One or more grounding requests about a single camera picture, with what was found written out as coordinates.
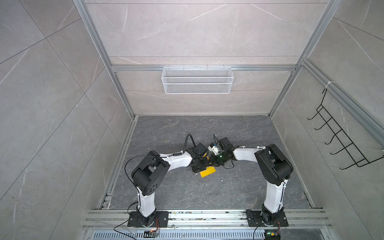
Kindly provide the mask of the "yellow square paper sheet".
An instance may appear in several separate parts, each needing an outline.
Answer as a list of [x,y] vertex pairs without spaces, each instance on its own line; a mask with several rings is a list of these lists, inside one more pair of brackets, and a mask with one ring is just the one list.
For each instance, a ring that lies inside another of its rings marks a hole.
[[208,152],[202,159],[202,170],[200,175],[202,178],[214,173],[216,170],[214,168],[213,157],[215,155],[212,152]]

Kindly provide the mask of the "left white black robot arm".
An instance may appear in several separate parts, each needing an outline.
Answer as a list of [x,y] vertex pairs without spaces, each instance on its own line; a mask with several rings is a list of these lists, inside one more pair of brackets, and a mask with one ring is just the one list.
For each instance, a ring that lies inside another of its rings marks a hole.
[[155,220],[155,191],[166,174],[171,170],[188,166],[192,166],[194,172],[204,171],[209,166],[208,150],[194,148],[173,154],[150,151],[134,168],[131,178],[138,192],[137,211],[143,226],[149,227]]

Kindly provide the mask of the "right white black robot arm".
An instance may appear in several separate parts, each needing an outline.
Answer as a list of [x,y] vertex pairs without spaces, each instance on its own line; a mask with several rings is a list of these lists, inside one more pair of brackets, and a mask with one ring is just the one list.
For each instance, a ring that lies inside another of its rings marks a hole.
[[267,181],[266,198],[262,210],[247,210],[249,226],[264,224],[269,227],[287,227],[283,198],[286,185],[294,168],[288,158],[275,145],[265,147],[233,147],[231,145],[211,145],[208,147],[211,163],[219,165],[229,160],[249,161],[259,164],[261,173]]

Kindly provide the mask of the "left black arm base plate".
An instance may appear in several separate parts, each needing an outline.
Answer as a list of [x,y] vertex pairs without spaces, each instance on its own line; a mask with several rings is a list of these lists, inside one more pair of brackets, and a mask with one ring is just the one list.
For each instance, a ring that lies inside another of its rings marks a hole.
[[166,228],[169,221],[169,212],[167,211],[154,211],[150,216],[144,217],[140,212],[131,212],[128,227],[160,227]]

